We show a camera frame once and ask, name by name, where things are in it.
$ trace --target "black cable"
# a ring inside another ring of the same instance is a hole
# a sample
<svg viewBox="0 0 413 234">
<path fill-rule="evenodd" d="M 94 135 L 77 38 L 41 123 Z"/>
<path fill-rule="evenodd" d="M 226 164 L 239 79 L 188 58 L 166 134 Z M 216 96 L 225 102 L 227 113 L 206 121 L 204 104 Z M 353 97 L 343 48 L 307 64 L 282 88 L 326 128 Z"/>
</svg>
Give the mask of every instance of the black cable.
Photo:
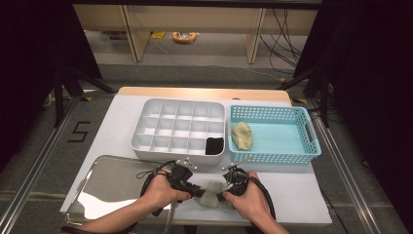
<svg viewBox="0 0 413 234">
<path fill-rule="evenodd" d="M 281 31 L 280 35 L 282 35 L 282 37 L 284 38 L 284 40 L 285 40 L 286 43 L 288 44 L 290 50 L 287 49 L 287 48 L 285 48 L 285 47 L 283 47 L 283 46 L 280 45 L 280 44 L 279 44 L 279 46 L 282 47 L 282 48 L 284 48 L 285 50 L 291 52 L 291 53 L 292 53 L 292 56 L 294 57 L 295 61 L 297 62 L 297 61 L 298 61 L 298 57 L 297 57 L 297 54 L 296 54 L 295 52 L 298 52 L 298 53 L 301 55 L 301 51 L 298 50 L 298 49 L 296 49 L 294 46 L 292 46 L 291 40 L 289 39 L 288 21 L 287 21 L 288 9 L 284 9 L 284 22 L 283 22 L 282 25 L 281 25 L 281 23 L 280 23 L 280 21 L 279 21 L 279 19 L 278 19 L 278 17 L 277 17 L 277 14 L 276 14 L 276 12 L 275 12 L 274 9 L 273 9 L 273 14 L 274 14 L 274 17 L 276 18 L 277 24 L 279 25 L 279 28 L 280 28 L 280 31 Z"/>
<path fill-rule="evenodd" d="M 146 178 L 145 182 L 142 185 L 142 189 L 140 191 L 140 196 L 143 196 L 143 194 L 146 192 L 146 189 L 148 188 L 149 183 L 152 181 L 152 178 L 155 177 L 155 175 L 158 173 L 158 171 L 160 169 L 162 169 L 164 166 L 166 166 L 168 164 L 173 164 L 173 163 L 175 163 L 175 160 L 170 160 L 170 161 L 167 161 L 167 162 L 161 164 L 159 167 L 155 168 L 153 171 L 147 171 L 147 172 L 137 174 L 136 178 L 138 178 L 138 179 L 142 179 L 146 175 L 148 175 L 148 177 Z"/>
<path fill-rule="evenodd" d="M 267 49 L 274 55 L 276 55 L 277 57 L 279 57 L 280 59 L 284 60 L 285 62 L 287 62 L 288 64 L 290 64 L 291 66 L 295 67 L 296 64 L 289 60 L 288 58 L 286 58 L 285 56 L 283 56 L 282 54 L 278 53 L 276 50 L 274 50 L 274 48 L 277 46 L 277 43 L 274 44 L 273 47 L 270 47 L 267 42 L 264 40 L 264 38 L 262 36 L 260 36 L 260 39 L 262 40 L 262 42 L 264 43 L 264 45 L 267 47 Z"/>
<path fill-rule="evenodd" d="M 276 218 L 276 210 L 274 209 L 274 204 L 273 204 L 273 200 L 271 199 L 270 193 L 268 192 L 268 190 L 265 188 L 264 184 L 262 184 L 257 178 L 246 175 L 244 173 L 240 173 L 237 172 L 238 176 L 241 176 L 243 178 L 246 178 L 250 181 L 252 181 L 253 183 L 255 183 L 255 185 L 258 186 L 258 188 L 262 191 L 262 193 L 264 194 L 265 200 L 267 200 L 267 204 L 268 207 L 270 209 L 270 214 L 271 216 L 277 220 Z"/>
<path fill-rule="evenodd" d="M 321 191 L 322 196 L 324 197 L 324 199 L 327 201 L 327 203 L 330 205 L 331 209 L 333 209 L 333 211 L 336 213 L 338 221 L 340 222 L 341 226 L 343 227 L 344 231 L 349 234 L 349 230 L 347 229 L 346 225 L 343 222 L 343 219 L 341 219 L 341 217 L 338 215 L 337 210 L 335 209 L 335 207 L 333 206 L 333 204 L 331 203 L 330 199 L 328 199 L 327 195 L 324 193 L 324 191 L 322 190 L 322 188 L 319 188 L 319 191 Z"/>
<path fill-rule="evenodd" d="M 278 71 L 278 72 L 280 72 L 280 73 L 285 73 L 285 74 L 293 75 L 293 74 L 294 74 L 293 72 L 282 71 L 282 70 L 276 69 L 276 68 L 273 66 L 273 62 L 272 62 L 272 56 L 273 56 L 273 54 L 276 53 L 276 54 L 279 56 L 280 59 L 283 59 L 283 58 L 282 58 L 282 55 L 280 55 L 280 54 L 278 54 L 277 52 L 273 51 L 273 49 L 271 49 L 270 46 L 264 41 L 264 38 L 262 38 L 262 36 L 260 36 L 260 38 L 261 38 L 261 40 L 264 42 L 264 45 L 267 47 L 267 49 L 270 51 L 270 64 L 271 64 L 271 67 L 273 67 L 273 69 L 274 69 L 275 71 Z"/>
</svg>

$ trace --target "black curtain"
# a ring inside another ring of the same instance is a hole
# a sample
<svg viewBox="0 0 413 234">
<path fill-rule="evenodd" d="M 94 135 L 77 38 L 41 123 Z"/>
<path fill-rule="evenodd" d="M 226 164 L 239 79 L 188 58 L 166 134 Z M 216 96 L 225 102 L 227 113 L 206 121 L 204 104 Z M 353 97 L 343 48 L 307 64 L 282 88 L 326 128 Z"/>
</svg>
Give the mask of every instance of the black curtain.
<svg viewBox="0 0 413 234">
<path fill-rule="evenodd" d="M 74 67 L 93 78 L 100 71 L 71 4 L 59 0 L 0 1 L 0 170 L 21 148 L 56 70 Z M 78 77 L 60 72 L 68 88 Z"/>
<path fill-rule="evenodd" d="M 409 0 L 354 3 L 356 8 L 346 9 L 343 15 L 334 11 L 318 15 L 313 27 L 316 37 L 310 34 L 296 72 L 316 65 L 310 58 L 322 53 L 332 38 L 323 31 L 342 26 L 337 16 L 350 13 L 357 19 L 351 30 L 346 29 L 345 43 L 332 48 L 336 58 L 326 74 L 362 155 L 413 233 L 413 4 Z"/>
</svg>

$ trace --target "aluminum compartment tray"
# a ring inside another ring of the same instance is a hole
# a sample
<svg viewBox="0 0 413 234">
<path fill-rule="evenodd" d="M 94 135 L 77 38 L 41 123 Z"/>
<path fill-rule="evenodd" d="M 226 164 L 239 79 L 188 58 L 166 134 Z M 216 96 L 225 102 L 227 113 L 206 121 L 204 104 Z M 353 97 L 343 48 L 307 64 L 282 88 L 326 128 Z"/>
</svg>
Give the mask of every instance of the aluminum compartment tray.
<svg viewBox="0 0 413 234">
<path fill-rule="evenodd" d="M 97 157 L 67 210 L 66 222 L 81 224 L 131 204 L 140 196 L 146 179 L 146 176 L 138 178 L 136 175 L 159 166 L 160 164 L 155 162 L 112 155 Z M 159 216 L 149 215 L 139 223 L 165 225 L 173 209 L 174 204 L 166 206 Z"/>
<path fill-rule="evenodd" d="M 131 147 L 137 157 L 165 162 L 189 157 L 217 165 L 225 149 L 225 106 L 218 102 L 151 98 L 143 105 Z M 207 155 L 207 139 L 222 138 L 222 151 Z"/>
</svg>

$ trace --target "black object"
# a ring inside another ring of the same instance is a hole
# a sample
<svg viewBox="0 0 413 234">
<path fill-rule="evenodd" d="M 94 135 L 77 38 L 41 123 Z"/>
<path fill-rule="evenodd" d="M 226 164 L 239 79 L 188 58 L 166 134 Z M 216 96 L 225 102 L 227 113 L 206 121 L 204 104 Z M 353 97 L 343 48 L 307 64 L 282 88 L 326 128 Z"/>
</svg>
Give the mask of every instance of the black object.
<svg viewBox="0 0 413 234">
<path fill-rule="evenodd" d="M 357 0 L 322 1 L 295 69 L 294 79 L 278 87 L 278 90 L 287 90 L 308 79 L 309 83 L 304 90 L 304 95 L 313 98 L 317 92 L 320 92 L 320 117 L 327 128 L 329 75 L 340 63 L 360 13 Z"/>
<path fill-rule="evenodd" d="M 362 156 L 413 233 L 413 2 L 370 1 L 362 10 L 341 67 L 330 75 L 333 95 Z"/>
<path fill-rule="evenodd" d="M 322 0 L 284 1 L 284 0 L 61 0 L 72 4 L 135 5 L 135 6 L 181 6 L 181 7 L 218 7 L 218 8 L 277 8 L 316 10 Z"/>
<path fill-rule="evenodd" d="M 202 197 L 204 195 L 205 190 L 201 189 L 201 186 L 196 185 L 196 184 L 192 184 L 192 183 L 187 181 L 192 176 L 192 172 L 188 168 L 179 165 L 177 163 L 177 161 L 172 160 L 172 161 L 165 162 L 164 164 L 162 164 L 161 166 L 159 166 L 158 168 L 156 168 L 152 172 L 146 172 L 146 173 L 149 173 L 149 175 L 146 178 L 146 180 L 145 180 L 145 182 L 142 186 L 140 196 L 143 196 L 143 194 L 145 194 L 146 189 L 148 188 L 148 186 L 151 183 L 152 179 L 156 175 L 159 175 L 159 171 L 163 167 L 168 166 L 168 165 L 171 165 L 170 172 L 167 172 L 166 170 L 163 170 L 164 174 L 161 174 L 161 175 L 165 175 L 167 177 L 167 180 L 168 180 L 168 183 L 170 184 L 170 187 L 172 187 L 176 190 L 188 192 L 189 194 L 191 194 L 192 197 L 194 197 L 194 196 L 195 197 Z M 153 216 L 159 216 L 159 214 L 162 212 L 162 210 L 163 209 L 158 209 L 157 211 L 153 212 L 152 215 Z"/>
<path fill-rule="evenodd" d="M 206 139 L 206 155 L 218 155 L 224 150 L 224 138 L 212 138 Z"/>
<path fill-rule="evenodd" d="M 99 82 L 102 77 L 69 2 L 2 0 L 0 28 L 1 171 L 19 152 L 53 88 L 57 125 L 63 115 L 61 85 L 79 96 L 78 79 Z"/>
<path fill-rule="evenodd" d="M 230 192 L 236 196 L 242 196 L 248 187 L 248 182 L 252 181 L 255 183 L 258 188 L 264 194 L 265 199 L 267 200 L 268 207 L 270 209 L 271 216 L 276 219 L 276 211 L 274 209 L 273 200 L 265 188 L 264 184 L 262 184 L 257 178 L 249 176 L 246 171 L 241 168 L 238 168 L 237 165 L 228 168 L 228 173 L 223 175 L 227 183 L 231 184 L 231 187 L 225 191 Z M 223 192 L 216 194 L 218 201 L 223 202 L 225 198 L 223 196 Z"/>
</svg>

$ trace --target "gray floor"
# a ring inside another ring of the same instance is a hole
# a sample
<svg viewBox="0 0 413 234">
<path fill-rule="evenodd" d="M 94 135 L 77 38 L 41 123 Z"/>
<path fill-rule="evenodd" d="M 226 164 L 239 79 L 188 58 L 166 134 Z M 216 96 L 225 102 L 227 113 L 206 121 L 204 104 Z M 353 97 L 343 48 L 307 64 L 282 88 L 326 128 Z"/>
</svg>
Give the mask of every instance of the gray floor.
<svg viewBox="0 0 413 234">
<path fill-rule="evenodd" d="M 113 88 L 143 85 L 274 89 L 280 84 L 281 78 L 288 80 L 291 74 L 275 71 L 273 67 L 284 72 L 292 72 L 294 69 L 279 58 L 272 56 L 270 59 L 270 53 L 263 43 L 259 45 L 255 64 L 248 64 L 242 35 L 200 33 L 194 43 L 181 45 L 173 42 L 168 33 L 163 40 L 151 40 L 143 60 L 134 62 L 127 41 L 109 40 L 99 32 L 86 33 L 104 82 Z M 274 44 L 271 37 L 264 38 L 269 45 Z M 301 50 L 306 37 L 291 37 L 291 41 L 294 47 Z M 293 60 L 291 53 L 280 48 L 278 50 Z M 82 83 L 82 86 L 84 89 L 95 89 L 87 83 Z M 303 98 L 304 87 L 305 82 L 291 88 L 288 92 L 292 98 Z M 87 96 L 92 99 L 89 101 L 72 99 L 65 102 L 68 105 L 70 101 L 76 101 L 76 106 L 70 113 L 53 152 L 50 153 L 46 167 L 42 169 L 41 176 L 36 179 L 11 233 L 58 233 L 59 228 L 65 224 L 63 214 L 58 212 L 64 195 L 87 155 L 113 98 L 100 91 L 89 93 Z M 298 102 L 294 104 L 309 107 L 308 104 Z M 373 213 L 381 233 L 407 233 L 380 184 L 369 169 L 361 164 L 363 157 L 345 122 L 335 110 L 330 110 L 328 117 L 330 120 L 328 132 L 338 145 L 362 199 Z M 53 133 L 54 120 L 53 107 L 46 107 L 38 117 L 37 124 L 30 131 L 24 148 L 13 157 L 1 173 L 0 212 L 2 214 L 24 183 L 31 165 L 42 153 L 44 145 Z M 70 139 L 78 137 L 73 135 L 72 131 L 79 121 L 90 121 L 90 124 L 83 126 L 82 129 L 88 132 L 88 135 L 81 143 L 69 143 Z M 345 229 L 348 229 L 349 233 L 369 233 L 365 230 L 357 206 L 349 196 L 329 151 L 327 144 L 324 143 L 323 153 L 313 161 L 313 167 L 319 186 L 326 196 L 326 202 L 327 199 L 331 201 L 327 206 L 330 208 L 333 223 L 325 227 L 286 226 L 286 228 L 291 233 L 346 233 Z M 209 227 L 209 233 L 228 233 L 228 231 L 220 232 L 219 229 Z M 182 228 L 174 227 L 172 232 L 181 233 Z"/>
</svg>

